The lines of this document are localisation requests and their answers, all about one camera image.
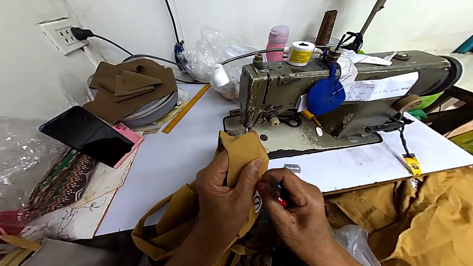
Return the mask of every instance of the industrial sewing machine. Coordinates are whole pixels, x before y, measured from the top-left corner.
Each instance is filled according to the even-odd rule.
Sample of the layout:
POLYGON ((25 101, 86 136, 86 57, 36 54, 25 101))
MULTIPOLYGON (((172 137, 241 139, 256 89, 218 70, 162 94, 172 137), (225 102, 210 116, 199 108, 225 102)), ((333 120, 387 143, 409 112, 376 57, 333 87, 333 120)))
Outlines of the industrial sewing machine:
MULTIPOLYGON (((375 53, 385 57, 391 53, 375 53)), ((240 77, 240 109, 224 118, 230 135, 256 130, 270 159, 382 142, 378 131, 394 131, 410 121, 402 113, 414 108, 418 96, 433 95, 451 87, 460 77, 461 64, 447 56, 421 51, 404 51, 390 66, 357 63, 355 80, 379 80, 417 71, 419 78, 405 96, 372 101, 344 101, 317 120, 325 133, 319 136, 313 120, 301 118, 301 125, 279 123, 296 107, 299 96, 307 94, 321 78, 329 76, 322 58, 297 67, 285 61, 266 62, 261 69, 244 65, 240 77)))

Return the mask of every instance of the hand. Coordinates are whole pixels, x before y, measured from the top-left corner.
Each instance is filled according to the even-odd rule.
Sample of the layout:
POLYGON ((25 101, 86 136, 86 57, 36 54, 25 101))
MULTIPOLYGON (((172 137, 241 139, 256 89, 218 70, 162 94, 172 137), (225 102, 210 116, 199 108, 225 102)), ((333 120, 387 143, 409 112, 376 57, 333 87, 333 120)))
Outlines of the hand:
POLYGON ((236 186, 223 186, 228 153, 222 151, 197 173, 200 212, 197 224, 166 266, 211 265, 238 236, 251 208, 263 160, 254 159, 241 171, 236 186))
POLYGON ((299 258, 309 265, 359 265, 331 236, 318 187, 287 168, 268 170, 256 187, 276 231, 299 258), (271 197, 266 189, 271 184, 270 175, 282 183, 295 207, 284 209, 271 197))
POLYGON ((206 168, 197 173, 199 221, 197 227, 229 245, 237 237, 251 208, 254 208, 255 185, 261 180, 263 160, 254 159, 241 171, 235 188, 223 186, 228 171, 228 153, 221 152, 206 168))

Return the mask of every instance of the smartphone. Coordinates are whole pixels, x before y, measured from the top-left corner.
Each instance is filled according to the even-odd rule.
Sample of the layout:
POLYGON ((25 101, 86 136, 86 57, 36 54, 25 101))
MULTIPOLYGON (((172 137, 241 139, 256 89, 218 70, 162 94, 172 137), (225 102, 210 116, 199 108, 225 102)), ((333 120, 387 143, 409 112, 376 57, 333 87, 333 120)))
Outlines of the smartphone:
POLYGON ((134 143, 81 106, 74 106, 39 127, 39 131, 114 167, 134 143))

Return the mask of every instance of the electrical outlet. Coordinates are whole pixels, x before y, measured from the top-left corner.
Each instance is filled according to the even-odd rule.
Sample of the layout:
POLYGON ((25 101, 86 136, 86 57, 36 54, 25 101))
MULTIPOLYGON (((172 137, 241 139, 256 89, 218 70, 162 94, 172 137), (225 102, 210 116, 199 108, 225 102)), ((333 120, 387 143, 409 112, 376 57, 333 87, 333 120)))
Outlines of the electrical outlet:
POLYGON ((64 55, 88 44, 87 41, 78 41, 72 35, 71 27, 80 27, 79 23, 71 18, 60 18, 39 24, 44 34, 64 55))

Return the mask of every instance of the pink water bottle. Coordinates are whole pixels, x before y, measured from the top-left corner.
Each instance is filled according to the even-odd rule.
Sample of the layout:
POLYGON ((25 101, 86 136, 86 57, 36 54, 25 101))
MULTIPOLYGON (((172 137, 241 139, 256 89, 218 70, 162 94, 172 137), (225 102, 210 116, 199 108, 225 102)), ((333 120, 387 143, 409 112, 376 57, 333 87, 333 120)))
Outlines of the pink water bottle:
MULTIPOLYGON (((266 49, 272 48, 284 48, 288 41, 289 36, 289 27, 285 25, 278 25, 272 27, 271 31, 269 32, 268 37, 268 45, 266 49)), ((268 62, 271 61, 281 61, 283 52, 271 52, 266 53, 266 59, 268 62)))

